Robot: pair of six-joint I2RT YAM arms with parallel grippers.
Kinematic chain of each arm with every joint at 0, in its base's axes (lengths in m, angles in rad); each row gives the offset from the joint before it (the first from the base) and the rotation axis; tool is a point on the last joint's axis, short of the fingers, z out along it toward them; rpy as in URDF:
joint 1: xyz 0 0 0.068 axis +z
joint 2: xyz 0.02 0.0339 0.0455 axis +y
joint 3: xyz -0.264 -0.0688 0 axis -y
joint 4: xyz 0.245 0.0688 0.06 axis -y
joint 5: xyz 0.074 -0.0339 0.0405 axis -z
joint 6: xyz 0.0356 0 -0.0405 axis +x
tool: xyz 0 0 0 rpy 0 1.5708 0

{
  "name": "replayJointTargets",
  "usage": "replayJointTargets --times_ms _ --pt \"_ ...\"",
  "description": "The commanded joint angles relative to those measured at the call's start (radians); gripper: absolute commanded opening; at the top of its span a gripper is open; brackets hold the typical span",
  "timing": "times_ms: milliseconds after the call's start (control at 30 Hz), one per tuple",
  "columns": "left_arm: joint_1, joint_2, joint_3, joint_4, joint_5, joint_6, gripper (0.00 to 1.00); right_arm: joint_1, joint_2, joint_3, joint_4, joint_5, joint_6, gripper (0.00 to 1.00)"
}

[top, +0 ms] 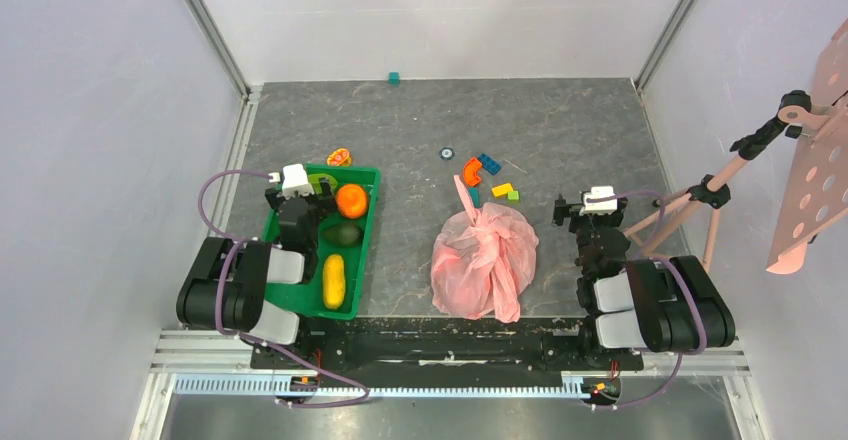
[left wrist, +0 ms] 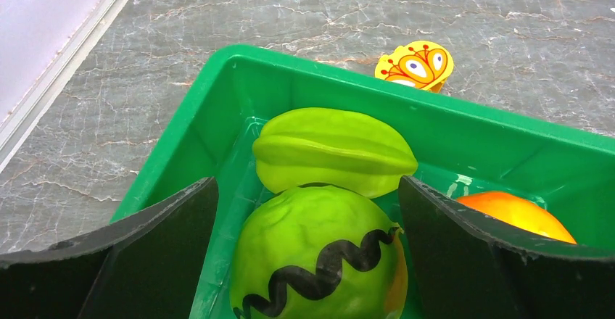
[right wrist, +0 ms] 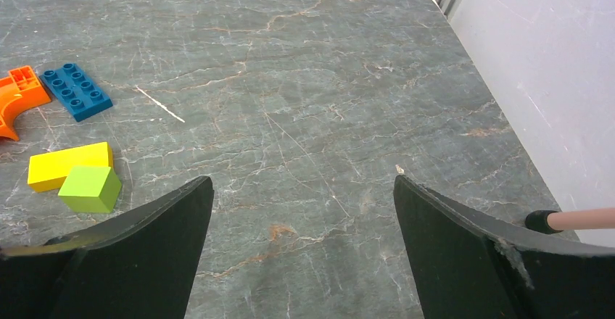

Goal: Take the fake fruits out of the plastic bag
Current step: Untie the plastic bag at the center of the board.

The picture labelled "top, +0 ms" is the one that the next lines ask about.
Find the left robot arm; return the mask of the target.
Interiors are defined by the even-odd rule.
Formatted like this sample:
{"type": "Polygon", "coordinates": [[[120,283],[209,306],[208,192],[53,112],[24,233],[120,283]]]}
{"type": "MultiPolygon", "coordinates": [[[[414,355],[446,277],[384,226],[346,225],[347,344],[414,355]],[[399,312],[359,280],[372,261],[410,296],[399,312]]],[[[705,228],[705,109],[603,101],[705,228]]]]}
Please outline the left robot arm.
{"type": "Polygon", "coordinates": [[[176,300],[178,320],[187,326],[221,325],[257,341],[276,343],[275,352],[290,367],[306,365],[314,354],[313,339],[299,331],[300,317],[265,299],[268,285],[309,283],[318,266],[319,225],[337,211],[330,184],[322,179],[317,193],[285,197],[270,188],[266,196],[277,214],[279,233],[270,242],[204,240],[176,300]]]}

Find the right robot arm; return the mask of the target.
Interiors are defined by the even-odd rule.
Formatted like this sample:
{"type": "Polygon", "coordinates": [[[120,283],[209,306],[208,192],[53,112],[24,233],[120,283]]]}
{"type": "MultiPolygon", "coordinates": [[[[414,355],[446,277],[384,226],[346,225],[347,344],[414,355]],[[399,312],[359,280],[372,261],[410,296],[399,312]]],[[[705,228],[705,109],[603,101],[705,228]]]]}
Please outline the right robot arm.
{"type": "Polygon", "coordinates": [[[701,261],[692,255],[630,259],[631,242],[619,226],[627,200],[611,209],[555,200],[552,222],[576,237],[581,275],[577,298],[587,312],[577,352],[602,368],[618,351],[694,354],[730,346],[735,320],[701,261]]]}

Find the pink plastic bag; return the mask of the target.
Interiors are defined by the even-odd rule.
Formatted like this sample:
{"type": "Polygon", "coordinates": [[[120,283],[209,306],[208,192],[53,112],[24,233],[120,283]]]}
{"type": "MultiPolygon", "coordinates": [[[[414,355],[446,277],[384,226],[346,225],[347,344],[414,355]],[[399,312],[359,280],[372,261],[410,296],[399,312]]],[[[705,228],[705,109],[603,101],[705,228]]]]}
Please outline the pink plastic bag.
{"type": "Polygon", "coordinates": [[[539,238],[518,210],[491,202],[477,208],[460,176],[453,182],[462,210],[444,223],[433,245],[432,304],[452,317],[492,314],[515,323],[519,296],[535,277],[539,238]]]}

